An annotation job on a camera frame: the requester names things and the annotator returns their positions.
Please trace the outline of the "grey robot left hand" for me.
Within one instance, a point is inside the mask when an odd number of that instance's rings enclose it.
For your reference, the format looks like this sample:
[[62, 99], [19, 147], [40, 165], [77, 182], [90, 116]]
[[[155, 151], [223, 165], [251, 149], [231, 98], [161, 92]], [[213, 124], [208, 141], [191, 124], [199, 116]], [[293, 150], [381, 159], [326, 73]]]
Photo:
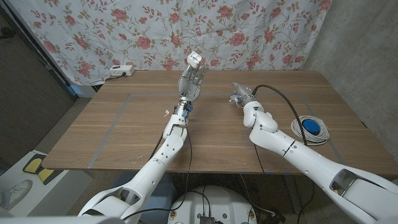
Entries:
[[200, 96], [201, 84], [206, 70], [206, 66], [199, 65], [197, 68], [193, 68], [189, 65], [183, 71], [177, 85], [180, 99], [179, 104], [176, 106], [175, 114], [188, 113], [193, 109], [193, 103]]

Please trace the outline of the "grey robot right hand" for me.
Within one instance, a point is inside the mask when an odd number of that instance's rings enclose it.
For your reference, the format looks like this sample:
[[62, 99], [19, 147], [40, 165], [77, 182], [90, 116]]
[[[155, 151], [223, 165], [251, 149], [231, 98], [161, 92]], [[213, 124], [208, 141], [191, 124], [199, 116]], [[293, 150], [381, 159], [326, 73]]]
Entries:
[[232, 82], [231, 85], [234, 87], [234, 91], [229, 97], [231, 103], [244, 107], [246, 104], [256, 101], [256, 97], [252, 94], [252, 88], [236, 82]]

